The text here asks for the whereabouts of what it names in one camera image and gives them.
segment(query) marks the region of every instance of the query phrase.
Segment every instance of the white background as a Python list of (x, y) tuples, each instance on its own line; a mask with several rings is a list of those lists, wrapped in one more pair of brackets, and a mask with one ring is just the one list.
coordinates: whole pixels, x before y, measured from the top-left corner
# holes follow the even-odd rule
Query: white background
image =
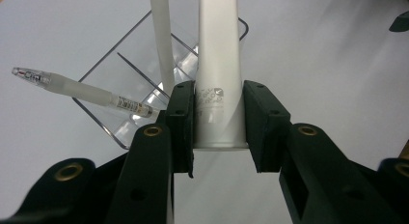
[[(242, 77), (265, 84), (294, 123), (323, 128), (350, 159), (376, 169), (409, 138), (409, 33), (388, 31), (406, 0), (239, 0), (250, 26)], [(150, 9), (149, 0), (4, 0), (0, 4), (0, 218), (54, 163), (123, 154), (70, 98), (11, 74), (78, 80)], [(291, 223), (276, 174), (249, 152), (196, 153), (178, 175), (176, 223)]]

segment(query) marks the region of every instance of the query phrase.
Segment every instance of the clear pen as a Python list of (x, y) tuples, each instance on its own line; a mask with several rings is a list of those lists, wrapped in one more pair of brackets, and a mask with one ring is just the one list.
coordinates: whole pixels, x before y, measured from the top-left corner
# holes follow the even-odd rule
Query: clear pen
[(109, 91), (74, 81), (57, 73), (25, 68), (13, 68), (12, 73), (49, 92), (112, 107), (147, 119), (156, 120), (160, 111), (142, 102), (115, 95)]

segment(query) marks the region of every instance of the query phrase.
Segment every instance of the white table surface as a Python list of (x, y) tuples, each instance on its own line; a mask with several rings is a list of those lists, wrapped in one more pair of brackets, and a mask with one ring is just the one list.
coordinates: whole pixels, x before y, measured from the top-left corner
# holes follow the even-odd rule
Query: white table surface
[[(388, 31), (408, 5), (239, 0), (250, 26), (242, 77), (268, 86), (293, 123), (320, 126), (348, 158), (376, 169), (409, 138), (409, 33)], [(72, 99), (23, 83), (12, 68), (78, 80), (149, 9), (149, 0), (0, 3), (0, 218), (54, 163), (98, 166), (124, 153)], [(195, 179), (176, 178), (176, 223), (291, 223), (278, 175), (257, 174), (249, 152), (195, 157)]]

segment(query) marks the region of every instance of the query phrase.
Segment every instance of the clear plastic container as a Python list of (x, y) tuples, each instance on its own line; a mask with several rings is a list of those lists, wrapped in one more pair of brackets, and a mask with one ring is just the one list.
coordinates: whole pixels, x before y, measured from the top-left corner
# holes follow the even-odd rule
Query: clear plastic container
[[(169, 0), (169, 3), (176, 62), (174, 74), (178, 84), (195, 80), (198, 70), (199, 0)], [(243, 40), (248, 26), (242, 19), (238, 23), (240, 40)], [(169, 98), (158, 90), (162, 89), (162, 85), (150, 12), (79, 81), (166, 109)], [(124, 149), (129, 149), (135, 131), (140, 126), (152, 123), (151, 120), (129, 116), (86, 101), (75, 98), (74, 101)]]

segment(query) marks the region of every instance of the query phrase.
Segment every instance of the pen cap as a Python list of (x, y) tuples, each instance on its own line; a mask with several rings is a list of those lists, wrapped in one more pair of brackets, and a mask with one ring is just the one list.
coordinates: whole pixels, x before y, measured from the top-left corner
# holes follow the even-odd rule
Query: pen cap
[(201, 0), (194, 148), (248, 149), (239, 63), (237, 0)]

